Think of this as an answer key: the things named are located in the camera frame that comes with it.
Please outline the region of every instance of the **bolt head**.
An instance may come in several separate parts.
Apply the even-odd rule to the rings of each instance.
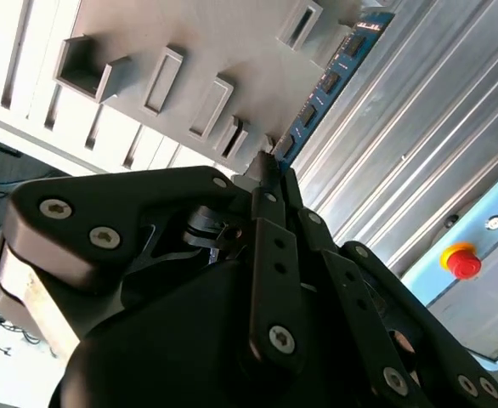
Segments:
[[[366,251],[362,246],[355,247],[355,251],[362,257],[368,258],[368,251]]]
[[[314,223],[316,224],[320,224],[322,221],[320,220],[320,217],[314,213],[314,212],[310,212],[309,215],[308,215],[309,219],[311,219]]]
[[[264,193],[264,196],[272,202],[277,202],[277,198],[275,198],[275,196],[271,193]]]
[[[283,354],[294,353],[294,337],[283,326],[274,326],[269,330],[269,341]]]
[[[96,227],[88,236],[93,245],[102,249],[115,249],[121,245],[121,236],[109,227]]]
[[[39,211],[47,218],[66,219],[71,216],[73,210],[70,205],[62,200],[49,199],[42,201]]]
[[[222,178],[216,177],[213,179],[213,183],[221,187],[222,189],[225,189],[227,184],[226,181],[224,181]]]
[[[396,394],[405,397],[409,393],[410,389],[408,388],[407,382],[398,371],[394,370],[394,368],[386,367],[385,370],[383,370],[383,376],[385,377],[387,385]]]

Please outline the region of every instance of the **rectangular slot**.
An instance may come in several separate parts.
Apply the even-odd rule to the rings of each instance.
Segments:
[[[138,149],[139,141],[141,140],[143,128],[144,127],[142,125],[139,125],[138,131],[136,132],[136,136],[133,138],[133,142],[130,145],[130,149],[128,149],[127,156],[122,164],[122,166],[128,170],[132,170],[133,159],[135,157],[136,149]]]
[[[8,75],[3,85],[1,104],[3,108],[10,109],[11,101],[13,98],[14,80],[19,68],[20,53],[22,45],[25,41],[26,30],[28,22],[30,21],[33,0],[25,0],[20,11],[19,24],[14,38],[13,50],[11,52],[11,59],[9,61]]]
[[[120,84],[126,76],[130,59],[125,56],[98,67],[93,62],[97,53],[98,44],[91,37],[64,40],[54,78],[62,87],[101,104],[121,90]]]
[[[192,137],[197,138],[202,142],[207,140],[209,133],[215,126],[215,123],[217,123],[217,119],[226,106],[233,90],[234,87],[232,85],[219,77],[215,78],[215,81],[213,81],[213,85],[207,93],[200,111],[189,130]]]
[[[144,111],[153,116],[160,113],[182,64],[183,55],[166,47],[145,92]]]
[[[300,122],[302,122],[302,126],[307,128],[311,121],[313,121],[315,115],[317,115],[317,110],[311,104],[306,105],[303,108],[302,113],[300,114]]]
[[[330,71],[320,84],[321,89],[327,95],[331,94],[342,78],[334,71]]]
[[[240,149],[241,145],[243,144],[248,134],[248,132],[245,130],[243,121],[241,121],[236,117],[235,122],[236,122],[236,128],[234,131],[234,135],[230,138],[229,142],[226,144],[223,153],[221,153],[221,156],[224,159],[228,159],[231,156],[235,156],[235,154]]]
[[[360,48],[365,43],[365,41],[366,38],[362,36],[351,37],[343,52],[349,57],[354,58],[359,53]]]
[[[53,96],[51,97],[51,102],[47,109],[47,115],[45,116],[45,123],[43,125],[48,130],[53,130],[54,124],[56,123],[56,116],[59,113],[60,90],[60,86],[56,85],[54,87]]]
[[[304,32],[304,29],[311,20],[312,15],[314,15],[314,11],[311,8],[306,8],[306,12],[303,14],[300,21],[298,21],[298,25],[296,26],[296,28],[291,34],[291,37],[289,38],[288,42],[289,47],[294,48],[294,45],[297,43],[298,39]]]
[[[322,11],[323,8],[316,2],[300,1],[281,29],[278,39],[298,51],[313,30]]]
[[[93,124],[88,131],[87,140],[85,140],[85,149],[94,150],[96,145],[96,135],[98,134],[98,122],[102,115],[103,105],[98,107],[96,115],[94,116]]]

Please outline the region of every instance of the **light blue control panel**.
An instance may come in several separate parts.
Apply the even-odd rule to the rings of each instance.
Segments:
[[[449,247],[461,243],[468,242],[476,247],[476,255],[483,261],[482,274],[487,274],[481,282],[485,286],[480,290],[476,286],[477,283],[470,283],[472,291],[465,290],[464,299],[468,299],[471,304],[477,304],[478,307],[484,305],[475,303],[478,301],[475,297],[480,297],[483,291],[494,291],[498,287],[498,281],[492,283],[493,279],[498,280],[498,270],[491,267],[485,269],[485,259],[498,247],[498,183],[495,184],[413,267],[404,275],[402,282],[410,289],[413,294],[427,307],[430,307],[435,302],[443,302],[442,299],[448,295],[451,288],[459,283],[459,281],[440,265],[440,257],[442,253]],[[491,293],[498,298],[498,290]],[[450,298],[447,302],[454,304],[457,299]],[[471,313],[473,310],[470,306],[465,308]],[[469,316],[471,320],[475,320],[477,316]],[[457,317],[456,325],[462,325],[463,319]],[[498,355],[495,358],[483,356],[481,353],[473,351],[474,357],[481,365],[490,371],[498,370]]]

